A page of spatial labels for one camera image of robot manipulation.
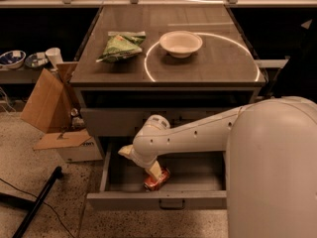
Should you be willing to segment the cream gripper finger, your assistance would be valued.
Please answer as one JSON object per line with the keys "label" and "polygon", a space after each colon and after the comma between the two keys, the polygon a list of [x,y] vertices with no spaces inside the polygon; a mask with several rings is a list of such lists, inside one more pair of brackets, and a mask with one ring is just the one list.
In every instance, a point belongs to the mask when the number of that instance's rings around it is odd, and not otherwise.
{"label": "cream gripper finger", "polygon": [[159,179],[161,177],[161,167],[158,161],[155,161],[149,168],[146,169],[147,174],[152,179]]}
{"label": "cream gripper finger", "polygon": [[128,146],[124,146],[122,147],[119,151],[118,154],[127,158],[127,159],[131,159],[132,158],[132,152],[133,152],[133,146],[132,145],[128,145]]}

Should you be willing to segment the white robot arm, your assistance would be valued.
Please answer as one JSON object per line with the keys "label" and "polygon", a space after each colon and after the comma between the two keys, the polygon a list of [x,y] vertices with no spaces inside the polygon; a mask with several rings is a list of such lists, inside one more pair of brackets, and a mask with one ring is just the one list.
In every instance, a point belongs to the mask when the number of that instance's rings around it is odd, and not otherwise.
{"label": "white robot arm", "polygon": [[225,154],[229,238],[317,238],[317,104],[295,96],[172,128],[151,116],[120,155],[160,180],[158,157]]}

